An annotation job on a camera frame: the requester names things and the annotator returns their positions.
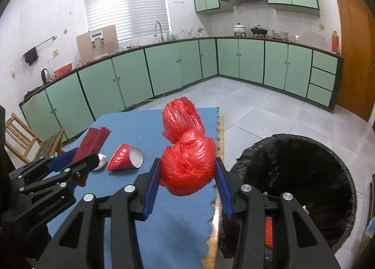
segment white tile floor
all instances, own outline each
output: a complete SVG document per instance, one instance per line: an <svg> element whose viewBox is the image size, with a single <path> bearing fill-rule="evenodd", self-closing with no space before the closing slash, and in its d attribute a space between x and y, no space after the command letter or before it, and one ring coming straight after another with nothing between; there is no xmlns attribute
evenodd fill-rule
<svg viewBox="0 0 375 269"><path fill-rule="evenodd" d="M138 109L164 109L169 101L184 96L196 107L220 108L219 113L224 116L225 166L228 170L245 148L279 133L315 139L343 160L356 186L357 216L353 231L336 253L336 258L342 269L350 268L365 228L369 183L375 173L375 135L371 126L340 106L330 113L269 89L218 77ZM218 262L216 267L231 268L227 260Z"/></svg>

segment towel rack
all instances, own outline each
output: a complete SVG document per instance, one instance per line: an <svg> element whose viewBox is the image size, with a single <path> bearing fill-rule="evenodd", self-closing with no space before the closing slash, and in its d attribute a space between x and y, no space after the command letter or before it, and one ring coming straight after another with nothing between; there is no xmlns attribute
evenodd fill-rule
<svg viewBox="0 0 375 269"><path fill-rule="evenodd" d="M46 39L44 42L41 42L39 45L36 45L35 47L38 47L38 46L44 44L45 42L48 42L50 39L52 39L52 40L54 41L56 38L57 38L57 36L54 35L54 36L52 36L52 37Z"/></svg>

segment bottle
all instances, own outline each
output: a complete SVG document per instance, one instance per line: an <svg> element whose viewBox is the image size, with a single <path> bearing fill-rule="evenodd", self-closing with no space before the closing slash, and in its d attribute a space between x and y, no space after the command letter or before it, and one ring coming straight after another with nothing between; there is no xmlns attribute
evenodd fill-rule
<svg viewBox="0 0 375 269"><path fill-rule="evenodd" d="M336 31L332 33L332 52L337 53L339 50L339 36Z"/></svg>

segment black garbage bag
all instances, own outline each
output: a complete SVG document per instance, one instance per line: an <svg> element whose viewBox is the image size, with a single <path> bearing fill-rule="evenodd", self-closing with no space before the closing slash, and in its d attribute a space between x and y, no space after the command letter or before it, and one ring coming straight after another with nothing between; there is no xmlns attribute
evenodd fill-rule
<svg viewBox="0 0 375 269"><path fill-rule="evenodd" d="M323 144L297 135L273 135L245 149L231 172L268 195L292 193L334 253L349 237L356 189L348 168ZM240 220L222 217L219 248L224 258L234 257L240 226Z"/></svg>

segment window blind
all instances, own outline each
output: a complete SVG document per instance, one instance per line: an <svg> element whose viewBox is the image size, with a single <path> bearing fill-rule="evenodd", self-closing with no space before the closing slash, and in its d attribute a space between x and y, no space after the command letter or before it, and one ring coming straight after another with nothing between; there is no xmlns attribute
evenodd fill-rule
<svg viewBox="0 0 375 269"><path fill-rule="evenodd" d="M169 31L165 0L85 0L89 31L116 25L119 41Z"/></svg>

